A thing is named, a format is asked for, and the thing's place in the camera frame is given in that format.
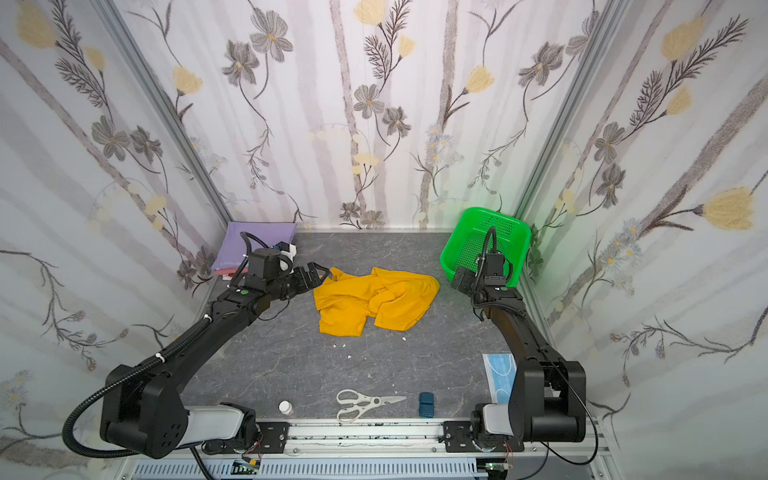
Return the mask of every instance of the floral wallpaper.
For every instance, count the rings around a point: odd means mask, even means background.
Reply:
[[[604,2],[117,0],[238,220],[512,213]]]
[[[192,323],[223,225],[90,4],[0,12],[0,469],[100,478],[61,424]]]
[[[525,218],[528,284],[623,478],[768,468],[767,19],[630,3]]]

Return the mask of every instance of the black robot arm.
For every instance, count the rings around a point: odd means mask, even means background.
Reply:
[[[213,418],[218,425],[200,427],[201,422],[197,421],[192,429],[190,422],[195,419],[195,411],[184,407],[180,394],[197,370],[224,343],[258,319],[273,300],[289,300],[322,285],[330,271],[316,263],[308,263],[307,270],[299,266],[291,271],[293,262],[280,252],[280,247],[251,251],[249,236],[243,234],[247,257],[227,290],[208,306],[203,318],[154,356],[134,367],[120,365],[112,370],[106,386],[73,411],[62,430],[69,449],[101,458],[135,453],[162,458],[175,449],[203,440],[235,438],[243,445],[252,443],[257,434],[253,411],[229,404],[217,407],[218,411],[207,408],[198,412],[197,420],[206,417],[210,424]],[[248,273],[243,285],[238,286],[246,263]],[[101,397],[101,438],[125,450],[90,449],[73,436],[77,417]],[[215,436],[222,431],[227,432],[226,436]]]
[[[493,420],[488,415],[483,419],[483,411],[478,409],[474,416],[483,421],[475,435],[504,432],[518,442],[581,442],[586,434],[581,401],[586,398],[587,388],[584,369],[579,362],[565,360],[539,332],[522,295],[506,286],[505,262],[504,255],[496,249],[492,227],[485,238],[483,253],[478,256],[479,275],[460,267],[452,283],[472,298],[473,308],[481,309],[498,327],[517,368],[507,408],[508,426],[489,425]],[[511,275],[512,265],[508,271]],[[546,387],[558,394],[546,396]]]

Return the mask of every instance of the purple book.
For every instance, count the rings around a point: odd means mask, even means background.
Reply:
[[[211,267],[216,275],[232,274],[245,255],[245,242],[240,232],[256,235],[270,247],[279,242],[291,243],[296,232],[295,223],[259,223],[259,222],[230,222],[227,225],[227,235],[221,244],[216,261]],[[261,248],[258,242],[251,240],[251,248]]]

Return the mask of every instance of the green plastic basket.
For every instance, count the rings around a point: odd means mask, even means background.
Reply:
[[[507,286],[517,286],[520,272],[523,270],[525,255],[531,243],[531,228],[520,220],[497,214],[487,208],[472,207],[465,210],[451,238],[440,254],[440,265],[453,281],[456,269],[460,266],[477,273],[477,259],[488,228],[496,227],[498,249],[507,257],[514,270]],[[505,265],[504,275],[509,266]]]

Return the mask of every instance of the yellow shirt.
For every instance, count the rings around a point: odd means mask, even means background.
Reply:
[[[370,275],[354,276],[336,268],[315,288],[320,311],[320,332],[360,336],[369,316],[383,329],[405,331],[429,309],[438,281],[429,275],[373,268]]]

